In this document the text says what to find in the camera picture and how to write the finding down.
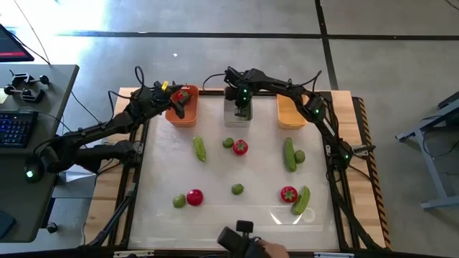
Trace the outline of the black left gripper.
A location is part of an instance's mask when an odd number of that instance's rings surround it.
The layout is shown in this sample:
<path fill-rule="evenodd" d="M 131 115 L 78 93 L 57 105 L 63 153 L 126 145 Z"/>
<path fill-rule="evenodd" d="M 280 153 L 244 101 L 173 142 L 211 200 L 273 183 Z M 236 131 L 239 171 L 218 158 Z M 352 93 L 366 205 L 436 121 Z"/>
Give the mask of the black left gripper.
<path fill-rule="evenodd" d="M 190 97 L 177 98 L 171 100 L 171 96 L 179 91 L 184 85 L 166 86 L 163 90 L 161 87 L 146 87 L 143 86 L 142 90 L 147 92 L 147 102 L 150 108 L 155 113 L 162 113 L 170 108 L 183 108 L 190 102 Z"/>

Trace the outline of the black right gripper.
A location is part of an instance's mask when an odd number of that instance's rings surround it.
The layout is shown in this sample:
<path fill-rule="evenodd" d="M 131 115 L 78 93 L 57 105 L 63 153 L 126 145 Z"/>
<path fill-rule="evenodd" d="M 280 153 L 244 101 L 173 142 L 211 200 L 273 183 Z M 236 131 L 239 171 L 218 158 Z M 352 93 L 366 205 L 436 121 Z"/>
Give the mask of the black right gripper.
<path fill-rule="evenodd" d="M 250 104 L 250 101 L 252 99 L 252 90 L 248 85 L 240 85 L 237 90 L 237 96 L 236 96 L 236 106 L 237 108 L 235 109 L 235 116 L 242 118 L 243 117 L 243 109 Z M 250 106 L 250 120 L 253 118 L 253 110 L 252 106 Z"/>

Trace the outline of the pale bumpy green cucumber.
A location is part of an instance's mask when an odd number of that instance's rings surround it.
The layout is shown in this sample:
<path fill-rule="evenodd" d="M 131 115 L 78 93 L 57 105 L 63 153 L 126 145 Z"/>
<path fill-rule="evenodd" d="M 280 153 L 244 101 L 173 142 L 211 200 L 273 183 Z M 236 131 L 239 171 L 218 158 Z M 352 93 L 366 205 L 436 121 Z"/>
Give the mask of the pale bumpy green cucumber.
<path fill-rule="evenodd" d="M 206 153 L 203 139 L 200 137 L 193 138 L 193 146 L 194 146 L 194 151 L 195 151 L 197 158 L 201 162 L 205 162 L 207 159 L 207 153 Z"/>

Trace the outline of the smooth red tomato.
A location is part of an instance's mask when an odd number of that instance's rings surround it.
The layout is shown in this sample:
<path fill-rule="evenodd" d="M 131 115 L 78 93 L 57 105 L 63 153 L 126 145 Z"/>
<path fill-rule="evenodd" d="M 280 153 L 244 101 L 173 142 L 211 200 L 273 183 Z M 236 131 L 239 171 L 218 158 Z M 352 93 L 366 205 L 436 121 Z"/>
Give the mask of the smooth red tomato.
<path fill-rule="evenodd" d="M 204 194 L 199 189 L 192 189 L 186 195 L 186 201 L 191 206 L 200 206 L 204 200 Z"/>

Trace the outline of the light green cucumber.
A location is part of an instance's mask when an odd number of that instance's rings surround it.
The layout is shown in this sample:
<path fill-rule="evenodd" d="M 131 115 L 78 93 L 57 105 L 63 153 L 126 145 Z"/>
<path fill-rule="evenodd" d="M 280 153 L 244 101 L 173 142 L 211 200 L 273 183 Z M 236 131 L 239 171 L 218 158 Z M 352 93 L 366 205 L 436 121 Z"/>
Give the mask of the light green cucumber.
<path fill-rule="evenodd" d="M 301 215 L 307 208 L 307 205 L 310 201 L 311 191 L 309 187 L 303 186 L 298 194 L 297 200 L 293 203 L 291 207 L 291 212 L 293 215 Z"/>

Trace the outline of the white plastic basket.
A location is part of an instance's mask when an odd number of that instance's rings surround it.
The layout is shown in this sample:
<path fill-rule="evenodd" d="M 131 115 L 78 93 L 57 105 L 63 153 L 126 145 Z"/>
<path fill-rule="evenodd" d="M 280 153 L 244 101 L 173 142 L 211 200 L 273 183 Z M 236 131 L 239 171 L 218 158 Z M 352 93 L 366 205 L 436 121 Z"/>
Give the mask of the white plastic basket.
<path fill-rule="evenodd" d="M 251 120 L 245 120 L 243 117 L 239 118 L 235 116 L 235 109 L 237 108 L 235 101 L 229 101 L 224 99 L 224 124 L 228 128 L 247 128 L 250 126 Z"/>

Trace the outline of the orange plastic basket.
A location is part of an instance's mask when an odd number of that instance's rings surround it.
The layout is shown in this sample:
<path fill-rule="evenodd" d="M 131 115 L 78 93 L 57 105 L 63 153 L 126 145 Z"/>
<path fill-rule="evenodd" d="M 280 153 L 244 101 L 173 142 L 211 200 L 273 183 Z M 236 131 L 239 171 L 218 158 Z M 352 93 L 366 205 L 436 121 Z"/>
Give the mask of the orange plastic basket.
<path fill-rule="evenodd" d="M 191 128 L 197 123 L 199 88 L 195 85 L 185 85 L 180 90 L 185 90 L 191 95 L 190 102 L 184 106 L 184 119 L 179 119 L 174 109 L 170 109 L 166 111 L 166 120 L 176 127 Z M 171 99 L 176 100 L 177 94 L 178 92 L 174 93 Z"/>

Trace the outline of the yellow plastic basket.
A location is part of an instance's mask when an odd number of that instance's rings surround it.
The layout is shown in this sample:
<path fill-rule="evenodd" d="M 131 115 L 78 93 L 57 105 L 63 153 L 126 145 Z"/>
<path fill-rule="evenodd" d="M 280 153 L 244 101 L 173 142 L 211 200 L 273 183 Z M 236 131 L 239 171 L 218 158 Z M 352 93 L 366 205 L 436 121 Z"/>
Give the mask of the yellow plastic basket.
<path fill-rule="evenodd" d="M 297 130 L 304 127 L 308 121 L 297 111 L 295 103 L 286 96 L 276 95 L 278 110 L 278 125 L 284 130 Z"/>

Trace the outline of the person's hand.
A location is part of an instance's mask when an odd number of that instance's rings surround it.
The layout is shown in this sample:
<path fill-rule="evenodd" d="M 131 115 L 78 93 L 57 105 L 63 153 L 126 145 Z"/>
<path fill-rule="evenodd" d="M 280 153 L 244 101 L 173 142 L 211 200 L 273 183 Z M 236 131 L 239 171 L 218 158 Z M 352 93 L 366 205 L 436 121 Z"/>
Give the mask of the person's hand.
<path fill-rule="evenodd" d="M 290 258 L 287 249 L 282 244 L 268 242 L 264 239 L 258 241 L 270 258 Z"/>

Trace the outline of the black table clamp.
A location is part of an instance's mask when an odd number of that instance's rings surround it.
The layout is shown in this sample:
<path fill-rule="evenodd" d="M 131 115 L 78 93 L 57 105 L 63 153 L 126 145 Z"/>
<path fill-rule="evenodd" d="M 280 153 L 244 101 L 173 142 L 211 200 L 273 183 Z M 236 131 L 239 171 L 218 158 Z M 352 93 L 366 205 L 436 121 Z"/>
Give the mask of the black table clamp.
<path fill-rule="evenodd" d="M 40 82 L 43 85 L 48 85 L 49 78 L 46 75 L 40 75 L 38 79 L 34 79 L 33 76 L 31 76 L 29 73 L 17 73 L 17 74 L 13 74 L 11 85 L 16 87 L 21 84 L 31 85 L 36 82 Z"/>
<path fill-rule="evenodd" d="M 32 92 L 28 89 L 18 90 L 13 85 L 7 85 L 4 88 L 4 93 L 7 95 L 19 94 L 20 98 L 29 103 L 40 103 L 45 95 L 44 90 L 38 92 Z"/>

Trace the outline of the black computer mouse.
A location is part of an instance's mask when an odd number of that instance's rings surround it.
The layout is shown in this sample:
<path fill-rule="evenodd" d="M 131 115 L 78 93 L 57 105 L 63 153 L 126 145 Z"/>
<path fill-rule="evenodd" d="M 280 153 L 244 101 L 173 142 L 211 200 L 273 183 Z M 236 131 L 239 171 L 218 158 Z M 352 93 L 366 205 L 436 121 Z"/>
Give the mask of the black computer mouse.
<path fill-rule="evenodd" d="M 44 165 L 39 156 L 28 157 L 24 162 L 24 175 L 27 183 L 37 183 L 44 176 Z"/>

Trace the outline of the black keyboard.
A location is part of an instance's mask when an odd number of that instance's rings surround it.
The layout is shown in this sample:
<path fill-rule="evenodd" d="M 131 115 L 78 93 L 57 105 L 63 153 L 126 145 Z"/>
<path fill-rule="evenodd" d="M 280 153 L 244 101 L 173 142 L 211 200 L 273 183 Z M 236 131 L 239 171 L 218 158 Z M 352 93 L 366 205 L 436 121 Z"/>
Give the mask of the black keyboard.
<path fill-rule="evenodd" d="M 0 148 L 26 148 L 37 116 L 36 111 L 0 110 Z"/>

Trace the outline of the dark computer screen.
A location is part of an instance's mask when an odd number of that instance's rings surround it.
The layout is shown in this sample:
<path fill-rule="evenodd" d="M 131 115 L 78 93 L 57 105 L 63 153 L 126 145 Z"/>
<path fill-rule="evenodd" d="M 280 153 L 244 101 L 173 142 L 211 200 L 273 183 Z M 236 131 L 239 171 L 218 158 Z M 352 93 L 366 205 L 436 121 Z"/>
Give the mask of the dark computer screen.
<path fill-rule="evenodd" d="M 28 53 L 14 35 L 0 24 L 0 62 L 32 62 Z"/>

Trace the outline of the grey desk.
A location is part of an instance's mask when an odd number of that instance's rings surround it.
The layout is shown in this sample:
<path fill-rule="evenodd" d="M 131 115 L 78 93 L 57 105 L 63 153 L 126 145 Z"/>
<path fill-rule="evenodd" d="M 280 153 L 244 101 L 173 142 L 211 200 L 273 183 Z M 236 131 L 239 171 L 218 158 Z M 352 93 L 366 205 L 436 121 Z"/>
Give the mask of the grey desk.
<path fill-rule="evenodd" d="M 45 92 L 40 103 L 27 103 L 15 95 L 0 104 L 0 110 L 29 107 L 40 111 L 26 148 L 0 148 L 0 211 L 15 219 L 0 242 L 32 242 L 43 224 L 56 175 L 46 173 L 39 182 L 28 183 L 24 162 L 36 145 L 55 136 L 79 69 L 76 64 L 0 64 L 0 92 L 12 81 L 13 72 L 49 78 L 48 85 L 34 85 Z"/>

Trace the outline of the grey metal stand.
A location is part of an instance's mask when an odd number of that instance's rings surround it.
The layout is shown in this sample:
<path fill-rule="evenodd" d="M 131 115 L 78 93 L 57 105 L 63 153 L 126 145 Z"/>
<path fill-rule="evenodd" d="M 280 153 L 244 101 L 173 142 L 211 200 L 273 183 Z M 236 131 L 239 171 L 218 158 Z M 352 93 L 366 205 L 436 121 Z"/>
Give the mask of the grey metal stand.
<path fill-rule="evenodd" d="M 433 154 L 426 144 L 427 137 L 435 130 L 459 125 L 459 91 L 442 100 L 437 104 L 437 111 L 434 115 L 425 117 L 413 128 L 395 135 L 395 139 L 403 143 L 409 138 L 414 138 L 419 147 L 422 157 L 425 159 L 427 169 L 434 183 L 438 194 L 437 199 L 422 202 L 420 205 L 424 210 L 435 209 L 447 206 L 459 206 L 459 195 L 449 195 L 443 184 L 440 173 L 435 166 L 435 159 L 442 158 L 452 153 L 459 147 L 459 140 L 445 153 Z"/>

